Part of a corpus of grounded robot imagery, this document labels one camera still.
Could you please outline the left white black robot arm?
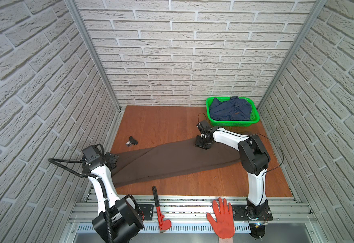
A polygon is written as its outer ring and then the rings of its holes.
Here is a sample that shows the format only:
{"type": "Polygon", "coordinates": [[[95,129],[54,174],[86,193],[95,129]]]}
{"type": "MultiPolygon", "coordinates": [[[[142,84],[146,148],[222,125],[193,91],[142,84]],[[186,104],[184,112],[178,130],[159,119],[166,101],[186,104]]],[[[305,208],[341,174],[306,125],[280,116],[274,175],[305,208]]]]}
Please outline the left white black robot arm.
{"type": "Polygon", "coordinates": [[[106,243],[128,243],[144,227],[140,208],[130,194],[120,198],[112,182],[111,171],[119,157],[99,151],[83,151],[82,177],[88,178],[95,189],[98,216],[92,220],[95,231],[106,243]]]}

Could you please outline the red gloved hand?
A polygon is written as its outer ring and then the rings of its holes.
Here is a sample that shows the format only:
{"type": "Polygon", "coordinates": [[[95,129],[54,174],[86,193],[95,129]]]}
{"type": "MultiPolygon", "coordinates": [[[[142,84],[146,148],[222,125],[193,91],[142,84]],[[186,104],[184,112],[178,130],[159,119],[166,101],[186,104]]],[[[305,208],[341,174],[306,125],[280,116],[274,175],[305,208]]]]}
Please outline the red gloved hand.
{"type": "Polygon", "coordinates": [[[206,218],[211,224],[220,243],[232,243],[235,235],[233,208],[225,198],[218,198],[218,201],[212,201],[212,209],[216,219],[210,213],[206,218]]]}

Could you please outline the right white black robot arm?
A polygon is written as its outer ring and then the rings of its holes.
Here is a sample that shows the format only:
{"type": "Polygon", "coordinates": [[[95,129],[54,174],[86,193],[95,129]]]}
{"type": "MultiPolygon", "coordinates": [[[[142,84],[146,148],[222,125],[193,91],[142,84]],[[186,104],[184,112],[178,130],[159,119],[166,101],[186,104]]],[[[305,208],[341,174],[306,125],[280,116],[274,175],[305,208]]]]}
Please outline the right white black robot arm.
{"type": "Polygon", "coordinates": [[[197,124],[200,135],[195,145],[210,149],[214,142],[227,145],[239,152],[241,164],[248,173],[249,194],[246,213],[250,218],[258,218],[268,207],[266,197],[266,173],[270,156],[257,135],[241,135],[225,128],[211,127],[204,121],[197,124]]]}

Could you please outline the brown trousers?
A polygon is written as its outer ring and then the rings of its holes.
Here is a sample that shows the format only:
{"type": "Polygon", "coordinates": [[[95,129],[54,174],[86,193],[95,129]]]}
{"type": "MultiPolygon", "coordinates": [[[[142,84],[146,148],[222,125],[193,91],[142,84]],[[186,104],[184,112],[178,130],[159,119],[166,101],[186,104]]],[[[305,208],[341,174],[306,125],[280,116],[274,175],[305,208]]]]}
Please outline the brown trousers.
{"type": "Polygon", "coordinates": [[[237,150],[222,143],[214,143],[206,150],[195,146],[194,138],[127,151],[118,156],[117,167],[112,171],[115,187],[187,175],[240,162],[237,150]]]}

